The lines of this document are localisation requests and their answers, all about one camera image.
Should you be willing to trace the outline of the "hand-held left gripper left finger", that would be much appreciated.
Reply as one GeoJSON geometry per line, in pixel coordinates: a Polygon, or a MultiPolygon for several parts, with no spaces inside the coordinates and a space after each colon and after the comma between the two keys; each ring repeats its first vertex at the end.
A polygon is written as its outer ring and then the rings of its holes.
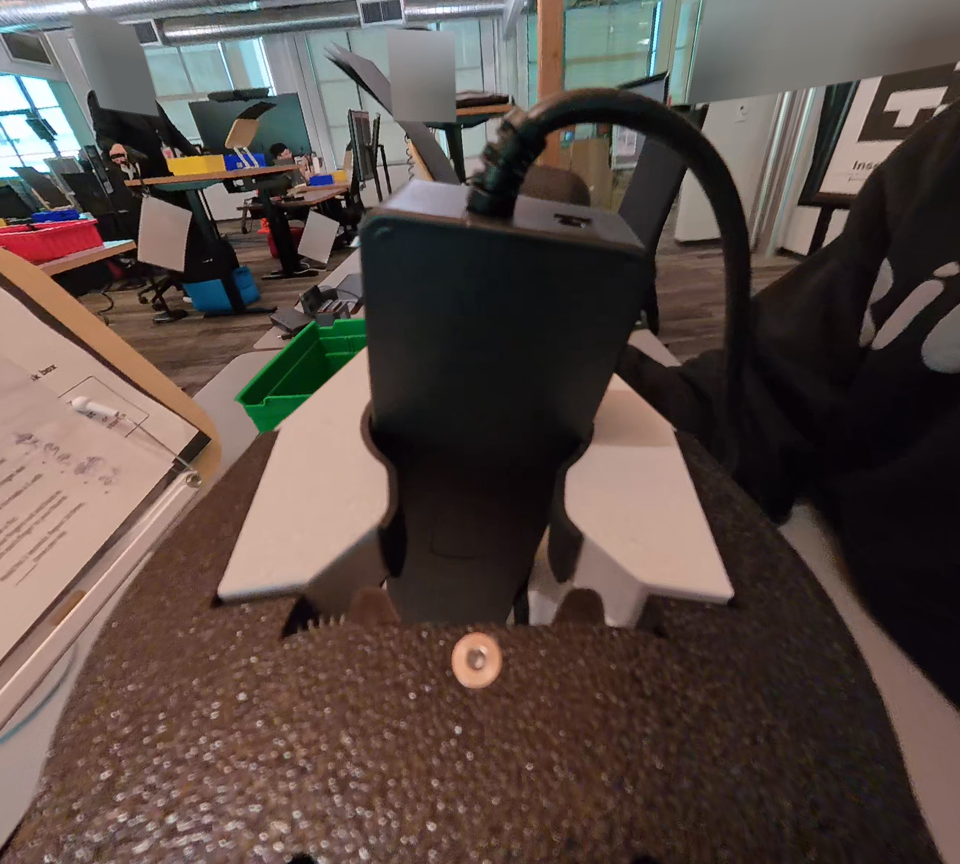
{"type": "Polygon", "coordinates": [[[386,585],[380,533],[397,495],[372,437],[368,357],[353,356],[272,432],[219,598],[352,598],[386,585]]]}

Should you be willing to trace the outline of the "green storage bin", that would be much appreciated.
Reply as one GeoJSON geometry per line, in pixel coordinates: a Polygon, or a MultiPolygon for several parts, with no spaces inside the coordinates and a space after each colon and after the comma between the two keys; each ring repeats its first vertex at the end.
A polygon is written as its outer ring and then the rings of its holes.
{"type": "Polygon", "coordinates": [[[365,318],[313,322],[300,330],[236,394],[259,433],[274,430],[367,345],[365,318]]]}

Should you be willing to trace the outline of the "black office chair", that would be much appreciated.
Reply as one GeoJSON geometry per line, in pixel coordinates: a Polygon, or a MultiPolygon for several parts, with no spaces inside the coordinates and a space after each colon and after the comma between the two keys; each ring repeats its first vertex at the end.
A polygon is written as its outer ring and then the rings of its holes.
{"type": "MultiPolygon", "coordinates": [[[[707,103],[696,106],[680,104],[673,110],[698,130],[702,130],[709,107],[707,103]]],[[[673,150],[656,139],[645,138],[620,201],[618,213],[630,227],[651,262],[655,260],[659,241],[687,170],[686,163],[673,150]]],[[[655,263],[652,267],[654,276],[644,295],[639,323],[659,336],[660,313],[655,285],[655,263]]]]}

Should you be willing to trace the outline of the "wooden standing desk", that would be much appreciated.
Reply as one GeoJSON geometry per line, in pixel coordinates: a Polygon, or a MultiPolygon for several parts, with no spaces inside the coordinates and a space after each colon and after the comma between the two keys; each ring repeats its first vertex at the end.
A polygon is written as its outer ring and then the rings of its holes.
{"type": "Polygon", "coordinates": [[[106,241],[102,245],[79,250],[64,257],[41,263],[38,268],[43,273],[54,277],[118,256],[134,255],[137,249],[138,246],[135,241],[106,241]]]}
{"type": "Polygon", "coordinates": [[[219,174],[167,174],[132,179],[126,186],[141,193],[137,257],[142,263],[162,268],[186,282],[197,279],[222,282],[228,296],[234,293],[234,251],[221,240],[207,213],[201,192],[216,184],[228,190],[255,192],[265,204],[265,216],[277,228],[273,239],[280,252],[281,269],[271,280],[298,277],[313,270],[303,267],[292,244],[288,224],[267,194],[271,175],[286,173],[284,167],[257,166],[219,174]]]}

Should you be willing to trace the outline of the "dark desk devices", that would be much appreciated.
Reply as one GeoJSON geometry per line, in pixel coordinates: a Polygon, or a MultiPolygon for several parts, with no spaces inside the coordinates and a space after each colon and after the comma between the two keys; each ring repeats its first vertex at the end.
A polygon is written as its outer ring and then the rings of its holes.
{"type": "Polygon", "coordinates": [[[298,306],[270,315],[271,326],[282,340],[291,340],[311,326],[331,328],[337,320],[349,320],[365,303],[360,286],[314,285],[298,299],[298,306]]]}

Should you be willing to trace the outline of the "black framed poster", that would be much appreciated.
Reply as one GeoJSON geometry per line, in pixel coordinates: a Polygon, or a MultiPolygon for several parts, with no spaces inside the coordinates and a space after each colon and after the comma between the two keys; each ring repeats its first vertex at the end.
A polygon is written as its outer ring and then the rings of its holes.
{"type": "Polygon", "coordinates": [[[870,174],[958,95],[953,62],[829,85],[798,203],[847,209],[870,174]]]}

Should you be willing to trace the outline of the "blue bag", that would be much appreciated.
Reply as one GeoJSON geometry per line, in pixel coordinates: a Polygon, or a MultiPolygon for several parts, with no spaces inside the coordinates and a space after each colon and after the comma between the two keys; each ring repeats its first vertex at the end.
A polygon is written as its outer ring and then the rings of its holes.
{"type": "MultiPolygon", "coordinates": [[[[260,302],[258,284],[248,267],[235,268],[232,277],[244,306],[253,306],[260,302]]],[[[183,293],[190,305],[203,315],[226,315],[234,311],[222,280],[184,282],[183,293]]]]}

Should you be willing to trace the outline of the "dark partition screen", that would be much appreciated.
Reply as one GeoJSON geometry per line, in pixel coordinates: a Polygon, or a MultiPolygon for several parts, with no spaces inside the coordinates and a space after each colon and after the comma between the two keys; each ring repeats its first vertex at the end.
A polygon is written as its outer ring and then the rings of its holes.
{"type": "Polygon", "coordinates": [[[188,104],[203,148],[210,153],[226,154],[234,148],[227,139],[238,118],[256,118],[257,127],[247,149],[262,153],[271,163],[269,149],[285,143],[296,158],[312,153],[306,119],[296,93],[270,95],[258,102],[193,101],[188,104]]]}

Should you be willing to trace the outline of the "black usb hub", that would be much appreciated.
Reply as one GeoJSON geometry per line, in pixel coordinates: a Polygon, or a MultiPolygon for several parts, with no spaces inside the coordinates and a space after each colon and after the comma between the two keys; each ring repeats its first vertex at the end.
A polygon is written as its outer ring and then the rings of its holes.
{"type": "Polygon", "coordinates": [[[388,471],[379,545],[405,623],[505,623],[546,532],[570,578],[583,533],[567,476],[653,281],[614,213],[522,196],[492,218],[468,197],[416,180],[359,231],[365,429],[388,471]]]}

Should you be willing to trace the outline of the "wooden post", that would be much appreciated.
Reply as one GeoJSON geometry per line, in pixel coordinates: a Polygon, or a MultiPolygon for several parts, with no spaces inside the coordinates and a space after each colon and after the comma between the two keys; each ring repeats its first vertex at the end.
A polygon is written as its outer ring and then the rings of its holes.
{"type": "Polygon", "coordinates": [[[565,87],[564,0],[536,0],[537,103],[565,87]]]}

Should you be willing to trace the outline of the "black computer monitor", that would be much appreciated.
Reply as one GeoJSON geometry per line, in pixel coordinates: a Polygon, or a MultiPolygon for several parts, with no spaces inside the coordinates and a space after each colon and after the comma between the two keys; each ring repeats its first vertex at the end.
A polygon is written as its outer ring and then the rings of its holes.
{"type": "Polygon", "coordinates": [[[378,188],[381,185],[378,171],[380,115],[371,117],[366,110],[359,109],[350,109],[346,114],[353,181],[357,186],[373,182],[378,188]]]}

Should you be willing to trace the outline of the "instruction sheet display stand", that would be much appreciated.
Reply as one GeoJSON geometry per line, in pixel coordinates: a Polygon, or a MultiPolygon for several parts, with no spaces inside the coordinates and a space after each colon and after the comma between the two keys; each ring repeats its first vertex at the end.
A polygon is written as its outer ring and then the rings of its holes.
{"type": "Polygon", "coordinates": [[[210,416],[38,267],[2,251],[2,725],[216,474],[210,416]],[[122,411],[107,426],[84,396],[122,411]]]}

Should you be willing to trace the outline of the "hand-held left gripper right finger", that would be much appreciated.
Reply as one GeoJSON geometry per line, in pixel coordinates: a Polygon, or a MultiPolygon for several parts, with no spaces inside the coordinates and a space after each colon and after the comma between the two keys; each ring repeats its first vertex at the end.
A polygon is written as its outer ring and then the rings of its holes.
{"type": "Polygon", "coordinates": [[[726,605],[735,592],[675,431],[618,376],[593,437],[566,475],[567,516],[582,533],[569,581],[549,576],[549,618],[574,589],[602,598],[606,624],[636,625],[651,596],[726,605]]]}

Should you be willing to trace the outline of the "person's black hoodie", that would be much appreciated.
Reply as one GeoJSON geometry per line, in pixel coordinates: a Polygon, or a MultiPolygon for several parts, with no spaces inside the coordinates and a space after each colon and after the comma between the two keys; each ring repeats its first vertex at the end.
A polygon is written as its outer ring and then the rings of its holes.
{"type": "Polygon", "coordinates": [[[754,298],[786,501],[834,531],[873,618],[958,706],[958,101],[868,176],[844,228],[754,298]]]}

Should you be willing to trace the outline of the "red storage bin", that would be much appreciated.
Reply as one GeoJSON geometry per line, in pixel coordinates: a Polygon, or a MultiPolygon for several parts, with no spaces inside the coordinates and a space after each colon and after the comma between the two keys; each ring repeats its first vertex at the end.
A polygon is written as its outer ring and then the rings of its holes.
{"type": "Polygon", "coordinates": [[[9,224],[1,227],[1,248],[33,265],[42,265],[101,248],[94,220],[9,224]]]}

